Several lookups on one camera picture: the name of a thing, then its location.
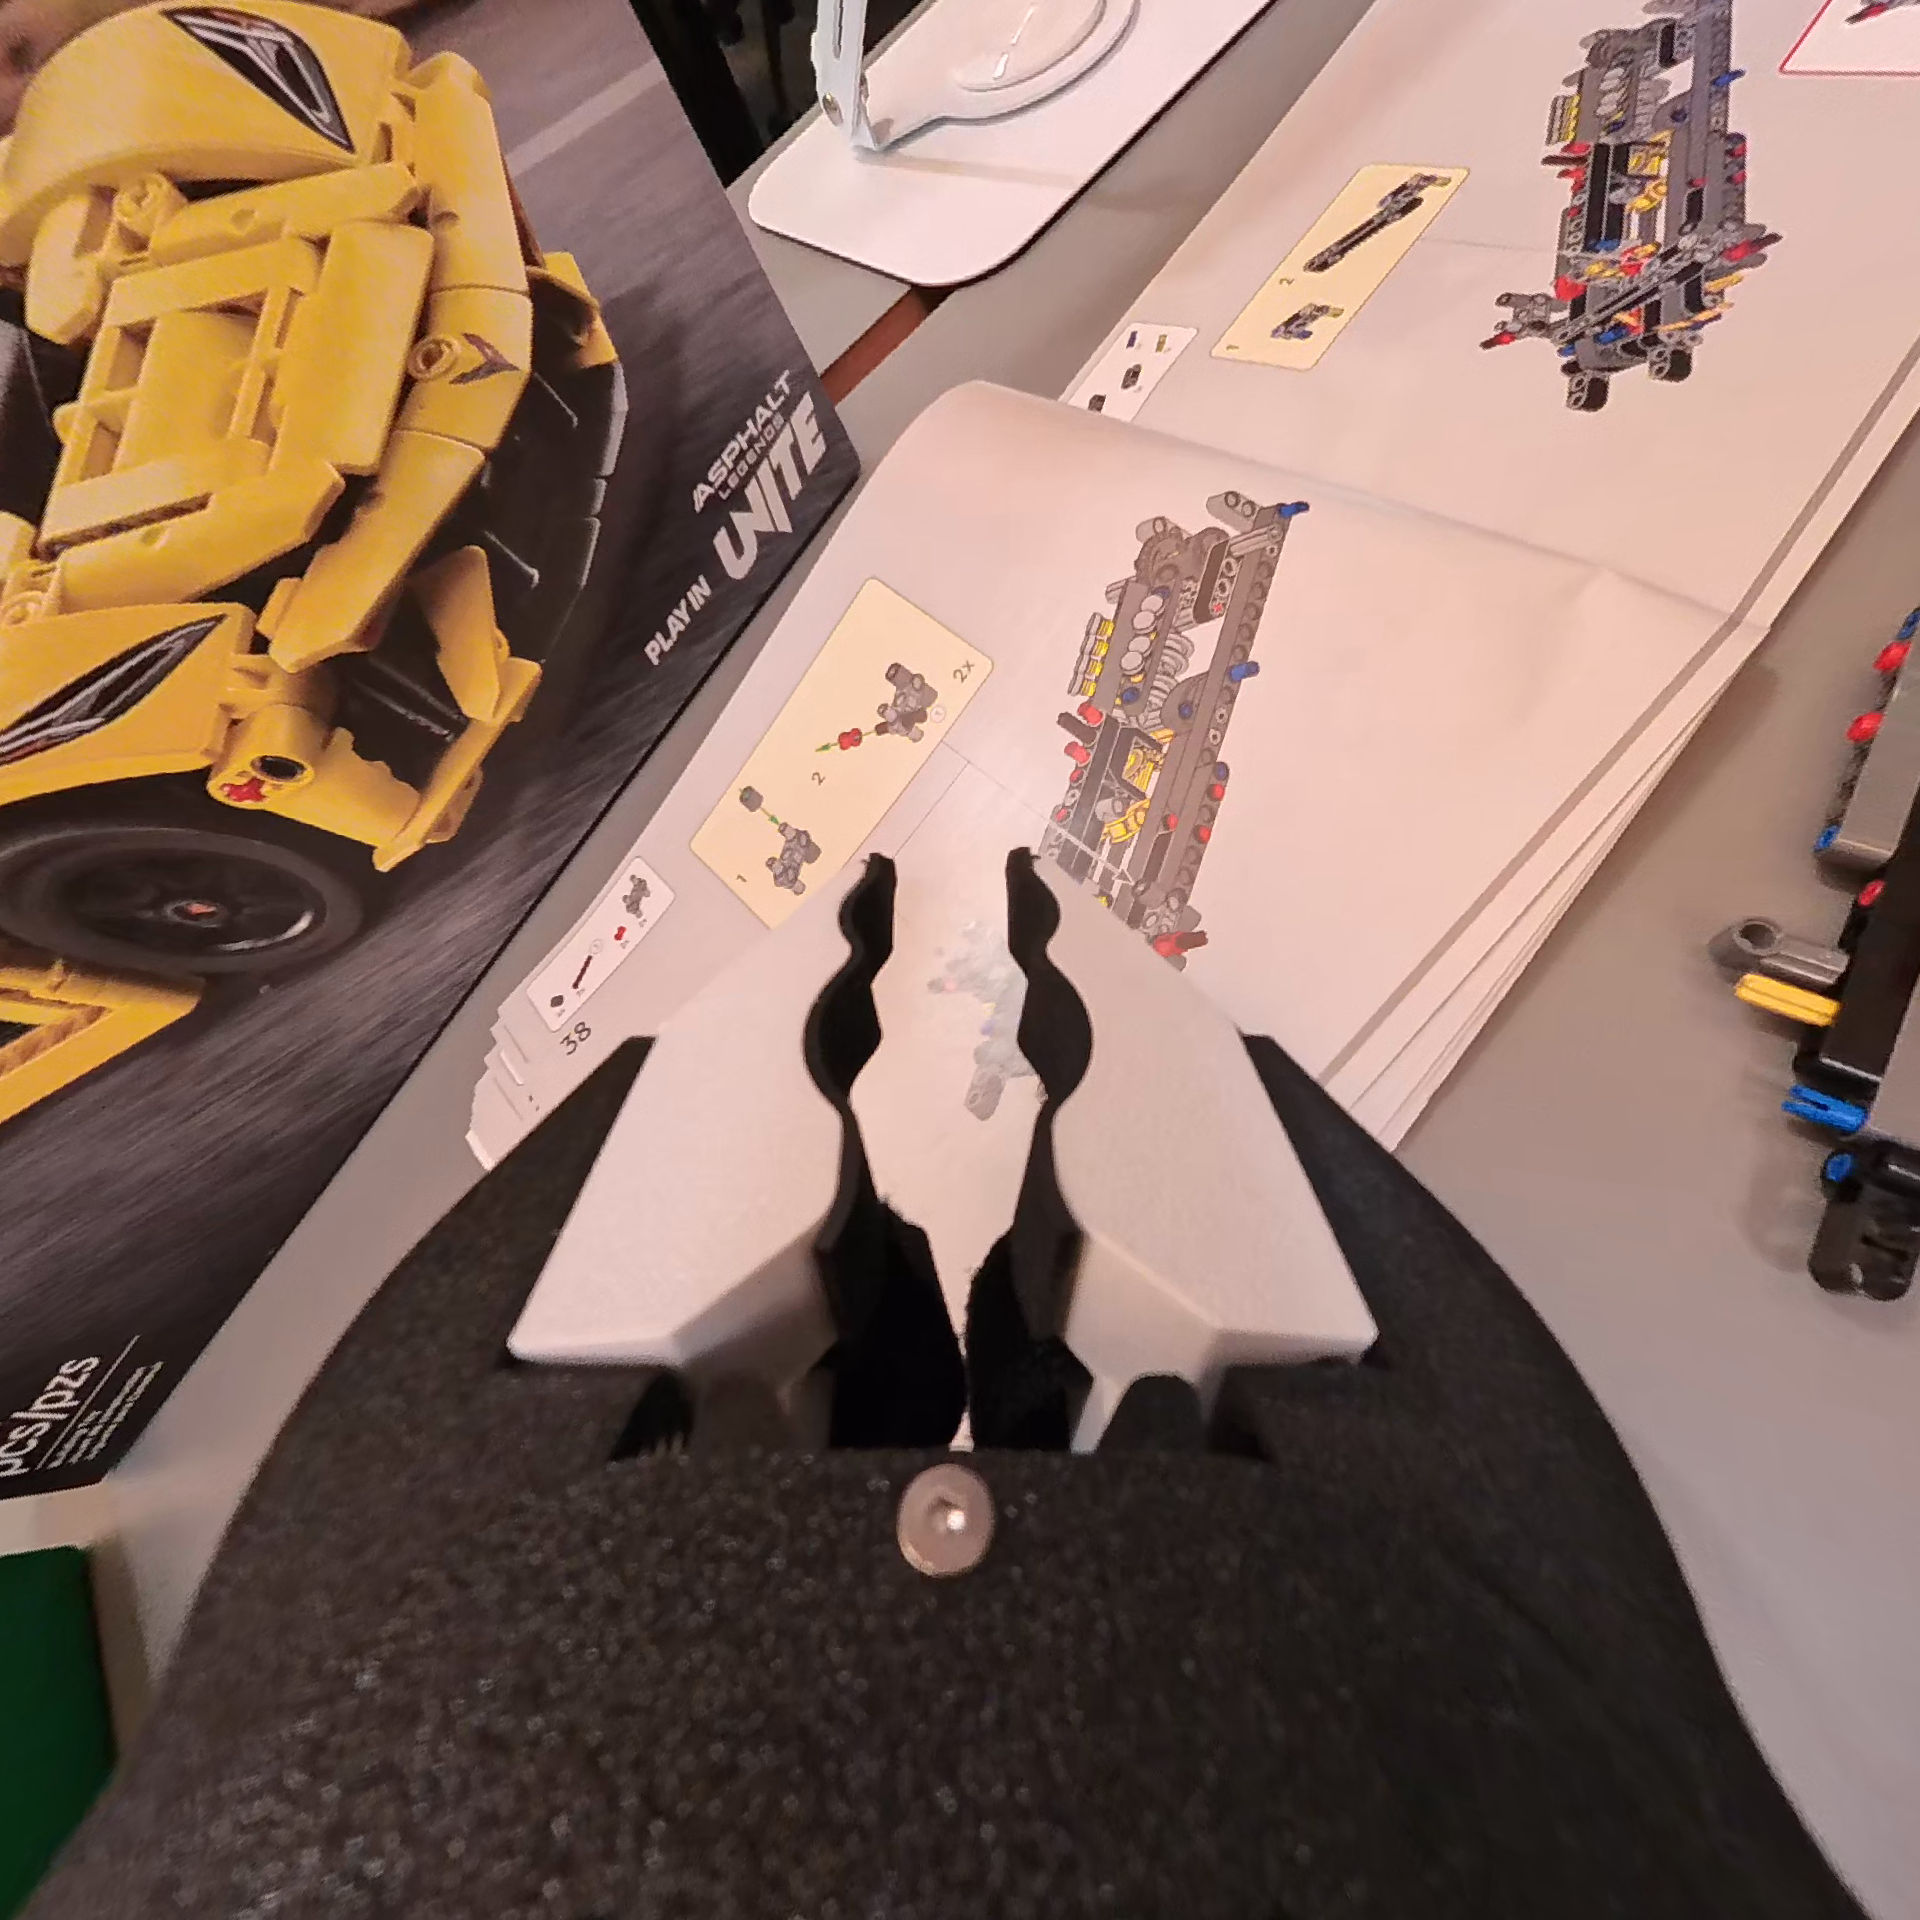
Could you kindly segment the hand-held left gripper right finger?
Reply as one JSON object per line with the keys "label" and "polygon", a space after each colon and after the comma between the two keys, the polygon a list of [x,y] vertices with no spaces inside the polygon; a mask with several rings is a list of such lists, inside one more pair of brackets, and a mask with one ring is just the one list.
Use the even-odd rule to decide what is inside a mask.
{"label": "hand-held left gripper right finger", "polygon": [[1261,1078],[1281,1066],[1032,854],[1007,862],[1040,1113],[974,1277],[977,1448],[1097,1448],[1126,1391],[1210,1411],[1244,1366],[1356,1363],[1377,1327]]}

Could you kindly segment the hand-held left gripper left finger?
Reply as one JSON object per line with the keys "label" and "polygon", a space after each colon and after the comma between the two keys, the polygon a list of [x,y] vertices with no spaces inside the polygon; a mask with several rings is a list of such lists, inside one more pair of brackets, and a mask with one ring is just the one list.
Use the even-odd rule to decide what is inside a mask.
{"label": "hand-held left gripper left finger", "polygon": [[952,1440],[968,1369],[929,1244],[852,1113],[895,898],[870,855],[662,1025],[509,1333],[519,1363],[804,1395],[835,1448]]}

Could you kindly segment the lego instruction booklet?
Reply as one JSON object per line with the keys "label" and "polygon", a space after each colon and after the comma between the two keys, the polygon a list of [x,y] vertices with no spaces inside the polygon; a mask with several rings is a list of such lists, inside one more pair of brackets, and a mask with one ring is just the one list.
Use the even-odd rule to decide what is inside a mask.
{"label": "lego instruction booklet", "polygon": [[1008,1116],[1020,836],[1397,1139],[1913,415],[1916,3],[1374,3],[1071,396],[900,433],[473,1155],[870,848]]}

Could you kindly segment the multicoloured lego chassis assembly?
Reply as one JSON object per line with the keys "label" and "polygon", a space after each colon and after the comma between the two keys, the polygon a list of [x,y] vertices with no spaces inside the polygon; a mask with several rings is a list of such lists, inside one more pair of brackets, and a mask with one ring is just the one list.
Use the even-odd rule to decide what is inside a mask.
{"label": "multicoloured lego chassis assembly", "polygon": [[1815,865],[1851,887],[1843,928],[1740,919],[1708,953],[1736,1000],[1798,1030],[1782,1111],[1828,1138],[1813,1283],[1895,1303],[1916,1279],[1916,612],[1874,674],[1815,836]]}

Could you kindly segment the green plastic object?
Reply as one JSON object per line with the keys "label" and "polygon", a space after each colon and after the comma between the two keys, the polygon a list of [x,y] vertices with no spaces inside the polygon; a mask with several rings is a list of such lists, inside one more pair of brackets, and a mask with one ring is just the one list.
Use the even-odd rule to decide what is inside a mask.
{"label": "green plastic object", "polygon": [[2,1558],[2,1918],[35,1893],[115,1767],[86,1548]]}

